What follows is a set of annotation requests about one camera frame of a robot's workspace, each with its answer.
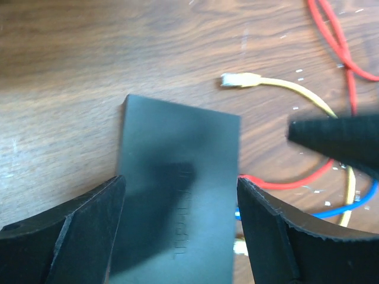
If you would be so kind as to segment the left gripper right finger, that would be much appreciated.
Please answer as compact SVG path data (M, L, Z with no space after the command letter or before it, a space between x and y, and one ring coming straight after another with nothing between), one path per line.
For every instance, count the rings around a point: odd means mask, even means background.
M255 283L378 283L378 234L318 219L247 179L237 199Z

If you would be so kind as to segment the black network switch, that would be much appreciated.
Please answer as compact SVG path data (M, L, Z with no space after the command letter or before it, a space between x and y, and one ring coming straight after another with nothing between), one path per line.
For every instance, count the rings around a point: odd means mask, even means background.
M240 118L127 96L111 283L231 283Z

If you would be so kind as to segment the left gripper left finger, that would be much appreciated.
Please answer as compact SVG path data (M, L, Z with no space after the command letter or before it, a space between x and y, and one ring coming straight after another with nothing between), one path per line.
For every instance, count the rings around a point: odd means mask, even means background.
M1 283L104 283L126 193L115 176L1 229Z

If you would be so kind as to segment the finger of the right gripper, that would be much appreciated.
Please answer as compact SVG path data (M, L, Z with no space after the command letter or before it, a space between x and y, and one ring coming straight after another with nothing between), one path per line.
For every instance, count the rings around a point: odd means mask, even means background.
M378 114L297 118L287 139L378 179Z

